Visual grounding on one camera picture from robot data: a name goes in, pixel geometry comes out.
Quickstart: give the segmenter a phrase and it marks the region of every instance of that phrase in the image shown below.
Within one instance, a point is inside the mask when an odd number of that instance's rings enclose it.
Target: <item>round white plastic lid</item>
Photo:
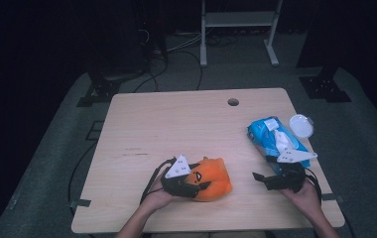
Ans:
[[[291,117],[290,127],[299,138],[308,138],[314,132],[313,122],[302,114]]]

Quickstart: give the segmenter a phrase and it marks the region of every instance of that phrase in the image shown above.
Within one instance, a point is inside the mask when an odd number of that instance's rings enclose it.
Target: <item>gray carpet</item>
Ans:
[[[315,75],[320,68],[296,68],[305,34],[277,34],[275,52],[280,66],[272,67],[263,46],[265,35],[240,36],[238,42],[223,48],[208,48],[208,67],[200,69],[196,59],[198,45],[169,55],[167,70],[157,76],[160,91],[232,88],[283,87],[297,112],[314,120],[310,137],[339,205],[356,237],[377,237],[377,110],[366,97],[359,82],[340,69],[334,80],[352,102],[327,103],[309,99],[299,77]],[[172,48],[187,38],[167,39]],[[151,73],[165,68],[162,60],[153,59]],[[120,93],[133,92],[150,74],[124,82]],[[108,103],[76,107],[90,80],[87,74],[76,79],[59,108],[50,128],[35,153],[11,203],[0,218],[0,237],[85,237],[70,230],[71,199],[78,199],[93,156],[91,148],[98,132],[88,132],[96,121],[104,120]],[[153,80],[138,92],[156,90]],[[102,123],[95,123],[101,129]],[[69,183],[75,166],[73,180]],[[338,229],[342,237],[351,237],[345,225]],[[314,237],[310,229],[274,231],[277,237]],[[112,237],[95,234],[94,237]]]

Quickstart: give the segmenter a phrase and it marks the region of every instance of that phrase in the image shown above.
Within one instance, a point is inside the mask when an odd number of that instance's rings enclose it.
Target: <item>light wood tabletop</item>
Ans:
[[[115,95],[80,197],[90,204],[77,207],[71,229],[119,231],[138,207],[154,169],[181,154],[189,164],[223,158],[233,190],[212,202],[178,198],[151,216],[145,232],[311,227],[278,191],[267,190],[252,176],[274,173],[248,139],[247,127],[269,116],[288,125],[295,114],[283,88]],[[301,142],[313,150],[309,140]],[[322,193],[331,193],[318,160],[311,163]],[[344,224],[335,200],[325,200],[322,209],[332,226]]]

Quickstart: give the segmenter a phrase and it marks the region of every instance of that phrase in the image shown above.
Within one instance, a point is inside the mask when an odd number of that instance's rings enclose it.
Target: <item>orange plush toy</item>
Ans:
[[[194,200],[213,201],[232,191],[232,184],[222,158],[204,157],[202,161],[190,167],[191,171],[185,182],[206,187],[198,192]]]

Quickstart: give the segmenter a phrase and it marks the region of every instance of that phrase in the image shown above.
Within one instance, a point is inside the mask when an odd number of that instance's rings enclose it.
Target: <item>blue package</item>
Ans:
[[[259,150],[260,154],[265,157],[269,162],[272,170],[276,175],[281,173],[281,169],[276,162],[276,159],[279,157],[280,153],[276,147],[276,139],[273,129],[269,130],[269,127],[275,127],[280,132],[284,132],[288,138],[291,140],[294,148],[299,151],[308,152],[307,148],[281,123],[278,117],[271,116],[264,118],[258,121],[254,121],[248,127],[248,138]],[[304,168],[310,166],[310,160],[301,161],[301,164]]]

